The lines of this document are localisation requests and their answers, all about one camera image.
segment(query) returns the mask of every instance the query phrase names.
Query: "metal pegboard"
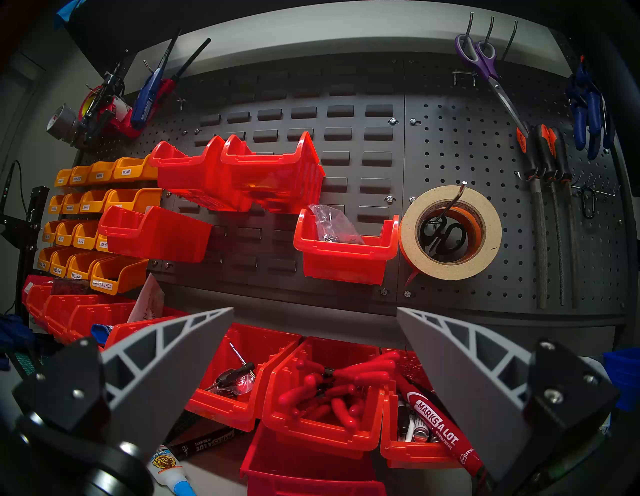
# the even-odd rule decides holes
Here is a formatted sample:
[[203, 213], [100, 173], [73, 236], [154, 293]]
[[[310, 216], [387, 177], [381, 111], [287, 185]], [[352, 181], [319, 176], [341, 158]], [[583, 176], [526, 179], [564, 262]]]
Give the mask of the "metal pegboard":
[[[596, 213], [587, 220], [580, 200], [573, 198], [578, 220], [580, 302], [576, 310], [570, 299], [570, 251], [568, 210], [559, 192], [563, 236], [565, 304], [560, 306], [559, 268], [554, 213], [548, 186], [543, 187], [547, 220], [549, 288], [546, 310], [536, 310], [536, 269], [532, 205], [529, 185], [514, 171], [524, 172], [524, 157], [516, 143], [515, 125], [486, 82], [458, 76], [453, 86], [452, 70], [464, 70], [455, 56], [427, 54], [405, 66], [407, 78], [406, 116], [421, 121], [406, 127], [404, 203], [411, 196], [443, 184], [460, 184], [482, 193], [496, 208], [502, 222], [502, 247], [482, 273], [462, 281], [441, 281], [419, 275], [407, 289], [411, 305], [445, 307], [517, 314], [622, 314], [627, 293], [627, 254], [622, 206], [619, 197], [596, 203]], [[565, 78], [534, 68], [498, 63], [497, 70], [507, 94], [521, 117], [531, 124], [559, 127], [567, 143], [569, 165], [584, 180], [592, 173], [596, 185], [618, 180], [611, 155], [601, 152], [589, 162], [586, 150], [573, 145], [572, 118], [564, 98]], [[400, 263], [398, 295], [412, 272]]]

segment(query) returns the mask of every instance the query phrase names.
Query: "red marker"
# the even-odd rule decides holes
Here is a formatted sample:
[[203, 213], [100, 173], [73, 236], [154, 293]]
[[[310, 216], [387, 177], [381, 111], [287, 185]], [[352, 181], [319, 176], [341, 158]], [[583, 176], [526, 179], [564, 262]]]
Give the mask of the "red marker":
[[396, 387], [415, 410], [415, 413], [424, 420], [431, 432], [442, 441], [472, 477], [484, 469], [484, 464], [476, 450], [451, 419], [443, 415], [431, 401], [424, 397], [417, 388], [410, 385], [400, 374], [396, 374]]

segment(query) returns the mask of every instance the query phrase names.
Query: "yellow storage bin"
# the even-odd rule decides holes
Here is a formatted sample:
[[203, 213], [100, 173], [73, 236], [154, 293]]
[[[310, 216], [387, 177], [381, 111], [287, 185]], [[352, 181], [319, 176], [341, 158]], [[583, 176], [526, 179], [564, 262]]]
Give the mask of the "yellow storage bin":
[[104, 210], [112, 205], [145, 213], [147, 207], [159, 207], [161, 188], [111, 189], [104, 202]]
[[56, 229], [58, 225], [64, 222], [63, 220], [52, 220], [51, 222], [47, 222], [44, 225], [44, 229], [42, 230], [42, 241], [45, 243], [55, 243], [56, 242]]
[[67, 278], [87, 280], [89, 279], [89, 274], [91, 273], [93, 266], [98, 260], [112, 256], [114, 255], [100, 252], [78, 253], [69, 259]]
[[113, 178], [114, 162], [94, 162], [91, 165], [91, 172], [86, 180], [87, 184], [100, 184], [109, 182]]
[[71, 169], [68, 186], [84, 186], [91, 172], [90, 165], [78, 165]]
[[64, 200], [62, 200], [62, 211], [61, 214], [77, 214], [80, 212], [80, 199], [82, 198], [82, 193], [69, 193], [65, 195]]
[[55, 243], [60, 246], [71, 246], [79, 220], [63, 220], [56, 226]]
[[56, 176], [56, 186], [66, 186], [69, 184], [69, 177], [71, 176], [71, 169], [61, 169]]
[[116, 294], [142, 286], [147, 278], [149, 259], [119, 255], [98, 260], [89, 277], [92, 289]]
[[49, 200], [49, 210], [50, 214], [61, 214], [62, 213], [62, 202], [64, 201], [66, 195], [56, 195], [52, 196]]
[[38, 255], [38, 269], [48, 271], [51, 265], [51, 256], [60, 250], [66, 250], [64, 246], [50, 246], [40, 250]]
[[158, 179], [157, 167], [147, 164], [150, 154], [143, 159], [123, 157], [116, 160], [113, 168], [113, 180], [115, 182], [156, 180]]
[[73, 248], [62, 248], [51, 255], [51, 265], [49, 266], [49, 273], [64, 277], [67, 274], [67, 267], [69, 266], [69, 259], [74, 255], [77, 255], [79, 250]]
[[95, 240], [98, 236], [98, 221], [90, 220], [80, 222], [74, 230], [73, 244], [76, 248], [92, 250], [95, 248]]
[[81, 214], [99, 214], [104, 212], [104, 200], [113, 189], [87, 191], [80, 199]]

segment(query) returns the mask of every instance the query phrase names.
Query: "plastic bag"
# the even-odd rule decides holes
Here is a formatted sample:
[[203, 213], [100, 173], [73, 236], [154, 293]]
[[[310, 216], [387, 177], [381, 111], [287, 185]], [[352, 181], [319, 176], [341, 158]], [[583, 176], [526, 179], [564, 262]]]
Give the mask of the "plastic bag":
[[332, 243], [364, 244], [347, 216], [329, 205], [309, 205], [316, 216], [318, 240]]

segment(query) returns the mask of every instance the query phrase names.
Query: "red storage bin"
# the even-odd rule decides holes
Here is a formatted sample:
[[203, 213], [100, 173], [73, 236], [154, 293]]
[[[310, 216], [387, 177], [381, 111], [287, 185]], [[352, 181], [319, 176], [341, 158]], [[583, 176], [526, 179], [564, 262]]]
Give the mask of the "red storage bin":
[[320, 199], [325, 174], [307, 131], [295, 152], [282, 155], [257, 155], [232, 134], [220, 161], [232, 167], [231, 186], [269, 212], [297, 214]]
[[[185, 409], [241, 431], [252, 431], [255, 419], [262, 418], [271, 372], [298, 346], [301, 337], [300, 334], [233, 324]], [[253, 389], [235, 399], [205, 391], [222, 372], [242, 366], [229, 343], [236, 347], [245, 361], [253, 362], [255, 366]]]
[[305, 276], [334, 281], [382, 284], [387, 260], [398, 250], [399, 218], [385, 220], [380, 236], [362, 236], [365, 244], [331, 243], [317, 238], [316, 216], [302, 209], [293, 246], [304, 253]]
[[68, 344], [67, 328], [71, 314], [78, 305], [103, 305], [107, 303], [127, 303], [129, 298], [108, 294], [52, 294], [47, 298], [42, 310], [47, 331], [58, 341]]
[[211, 224], [160, 207], [141, 214], [112, 205], [100, 218], [98, 232], [107, 237], [111, 253], [202, 262]]
[[278, 404], [278, 398], [285, 391], [302, 385], [305, 373], [296, 368], [296, 362], [300, 358], [318, 362], [332, 369], [342, 369], [349, 365], [368, 362], [379, 354], [379, 348], [366, 344], [319, 337], [306, 338], [273, 369], [264, 398], [262, 421], [269, 429], [297, 438], [303, 441], [305, 446], [316, 451], [361, 458], [365, 451], [371, 451], [378, 446], [385, 401], [384, 388], [369, 387], [365, 396], [360, 430], [355, 433], [348, 433], [332, 413], [322, 422], [295, 420], [289, 415], [287, 408]]
[[214, 136], [202, 155], [188, 157], [166, 141], [156, 145], [148, 164], [158, 167], [158, 187], [215, 211], [246, 212], [251, 199], [229, 188], [228, 168], [220, 166], [225, 142]]
[[[407, 361], [419, 364], [413, 351], [383, 348], [382, 353], [397, 351], [400, 353], [398, 371], [402, 373]], [[431, 383], [424, 371], [420, 378], [414, 380], [421, 386], [431, 390]], [[380, 454], [387, 459], [391, 468], [460, 468], [461, 465], [451, 456], [451, 452], [443, 443], [405, 443], [397, 440], [398, 436], [398, 396], [396, 382], [389, 383], [385, 396], [382, 415], [382, 432], [380, 436]]]
[[288, 444], [258, 426], [240, 467], [248, 496], [387, 496], [369, 455], [359, 460]]

